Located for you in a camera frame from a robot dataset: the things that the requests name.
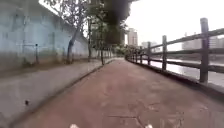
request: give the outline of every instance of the river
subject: river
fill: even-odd
[[[191,62],[191,63],[200,63],[199,61],[186,61],[186,60],[176,60],[176,59],[168,59],[169,61],[177,61],[177,62]],[[215,65],[222,65],[224,66],[223,63],[216,63],[216,62],[211,62],[212,64]],[[162,63],[160,62],[151,62],[152,66],[162,68]],[[173,64],[167,64],[167,70],[178,73],[181,75],[185,75],[191,78],[196,78],[199,79],[200,76],[200,70],[195,69],[195,68],[189,68],[189,67],[184,67],[184,66],[178,66],[178,65],[173,65]],[[221,73],[216,73],[216,72],[209,72],[208,74],[208,82],[218,85],[219,87],[224,87],[224,74]]]

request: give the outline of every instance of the metal railing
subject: metal railing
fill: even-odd
[[[143,60],[148,61],[148,65],[151,66],[151,61],[155,62],[161,62],[162,63],[162,71],[167,70],[167,64],[173,64],[173,65],[179,65],[179,66],[185,66],[190,68],[196,68],[200,69],[200,79],[199,82],[201,83],[207,83],[208,82],[208,72],[213,71],[217,73],[224,73],[224,67],[218,66],[218,65],[212,65],[209,64],[209,54],[224,54],[224,48],[213,48],[210,49],[210,37],[212,36],[218,36],[224,34],[224,28],[217,29],[214,31],[209,31],[208,27],[208,20],[206,18],[202,18],[200,20],[201,22],[201,34],[196,34],[192,36],[183,37],[180,39],[176,39],[173,41],[167,41],[167,37],[163,36],[163,43],[160,45],[152,46],[150,47],[150,44],[148,45],[147,49],[135,50],[131,54],[127,56],[127,59],[132,62],[138,62],[140,59],[140,63],[142,64]],[[195,50],[181,50],[181,51],[167,51],[167,46],[171,44],[176,43],[186,43],[186,41],[201,39],[202,48],[201,49],[195,49]],[[162,52],[152,53],[152,49],[162,47]],[[193,54],[197,53],[201,56],[201,63],[189,63],[189,62],[175,62],[175,61],[168,61],[167,55],[173,55],[173,54]],[[155,55],[162,55],[162,59],[153,59],[152,56]]]

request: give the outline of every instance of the railing post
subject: railing post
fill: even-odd
[[[135,62],[138,63],[138,50],[135,50]]]
[[[142,64],[142,46],[140,47],[140,63]]]
[[[201,68],[200,68],[200,82],[208,82],[208,66],[209,66],[209,36],[208,36],[208,19],[202,18],[201,22],[201,32],[203,34],[202,38],[202,52],[201,52]]]
[[[166,61],[167,61],[167,38],[164,35],[163,36],[163,65],[162,65],[162,70],[166,70]]]
[[[147,54],[148,54],[148,65],[151,65],[150,61],[150,55],[151,55],[151,44],[150,42],[148,43],[148,49],[147,49]]]

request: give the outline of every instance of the fence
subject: fence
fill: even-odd
[[[196,34],[192,36],[183,37],[180,39],[176,39],[173,41],[167,41],[167,37],[163,36],[163,43],[156,46],[148,45],[147,49],[135,49],[131,54],[127,55],[127,59],[132,62],[138,63],[140,59],[140,63],[142,64],[143,60],[148,61],[148,65],[151,66],[150,62],[161,62],[162,63],[162,71],[166,71],[167,64],[185,66],[190,68],[197,68],[200,69],[200,78],[199,81],[201,83],[208,82],[208,72],[218,72],[224,73],[224,67],[218,65],[209,64],[209,54],[224,54],[224,48],[209,48],[210,45],[210,37],[218,36],[224,34],[224,28],[217,29],[214,31],[209,31],[208,27],[208,20],[206,18],[202,18],[201,22],[201,34]],[[186,41],[201,39],[202,48],[201,49],[194,49],[194,50],[181,50],[181,51],[167,51],[167,46],[176,43],[186,43]],[[162,52],[152,53],[152,49],[162,47]],[[199,53],[201,55],[201,64],[196,63],[189,63],[189,62],[175,62],[175,61],[168,61],[167,55],[174,55],[174,54],[192,54],[192,53]],[[162,59],[153,59],[152,56],[155,55],[162,55]]]

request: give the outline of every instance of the paved path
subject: paved path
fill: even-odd
[[[117,60],[15,127],[223,128],[223,120],[222,103],[160,74]]]
[[[101,65],[97,60],[91,63],[80,61],[72,65],[1,78],[0,128]]]

